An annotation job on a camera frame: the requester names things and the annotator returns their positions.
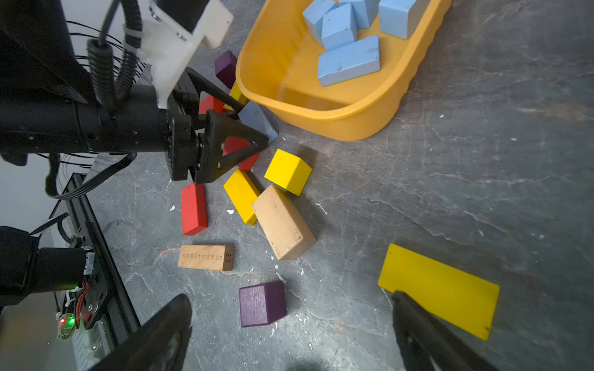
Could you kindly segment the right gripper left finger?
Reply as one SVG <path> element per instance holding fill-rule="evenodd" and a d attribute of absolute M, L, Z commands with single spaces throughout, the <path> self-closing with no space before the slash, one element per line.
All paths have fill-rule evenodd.
<path fill-rule="evenodd" d="M 180 294 L 93 370 L 181 370 L 192 334 L 192 306 Z"/>

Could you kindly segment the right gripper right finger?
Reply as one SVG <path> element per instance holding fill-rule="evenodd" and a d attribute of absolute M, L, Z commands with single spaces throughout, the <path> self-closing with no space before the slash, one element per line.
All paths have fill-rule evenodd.
<path fill-rule="evenodd" d="M 393 326 L 407 370 L 495 370 L 404 292 L 393 294 Z"/>

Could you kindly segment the long blue block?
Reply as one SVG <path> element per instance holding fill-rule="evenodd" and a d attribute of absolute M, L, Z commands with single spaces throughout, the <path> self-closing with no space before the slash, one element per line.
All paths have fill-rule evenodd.
<path fill-rule="evenodd" d="M 247 102 L 244 108 L 238 112 L 238 117 L 244 125 L 265 134 L 268 138 L 268 145 L 277 139 L 278 132 L 261 105 L 253 101 Z"/>
<path fill-rule="evenodd" d="M 317 77 L 322 87 L 328 87 L 380 69 L 380 40 L 373 35 L 320 55 Z"/>

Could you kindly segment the blue cube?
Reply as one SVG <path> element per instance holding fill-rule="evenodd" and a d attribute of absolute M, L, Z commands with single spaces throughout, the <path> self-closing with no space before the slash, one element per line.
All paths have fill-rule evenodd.
<path fill-rule="evenodd" d="M 337 7 L 334 0 L 313 0 L 303 11 L 303 18 L 310 35 L 318 44 L 322 44 L 323 17 Z"/>
<path fill-rule="evenodd" d="M 380 0 L 380 31 L 407 40 L 419 25 L 430 0 Z"/>
<path fill-rule="evenodd" d="M 379 11 L 380 0 L 339 0 L 339 6 L 351 4 L 358 29 L 369 29 Z"/>
<path fill-rule="evenodd" d="M 321 42 L 326 52 L 355 43 L 357 22 L 353 6 L 345 3 L 330 10 L 323 16 Z"/>

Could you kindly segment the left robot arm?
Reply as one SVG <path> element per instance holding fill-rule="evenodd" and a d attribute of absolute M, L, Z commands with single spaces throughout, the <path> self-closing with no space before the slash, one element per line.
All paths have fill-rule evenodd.
<path fill-rule="evenodd" d="M 269 144 L 244 105 L 189 67 L 220 46 L 232 14 L 219 1 L 113 1 L 78 63 L 59 1 L 1 4 L 1 157 L 49 159 L 46 194 L 85 196 L 142 152 L 163 152 L 174 181 L 208 184 Z"/>

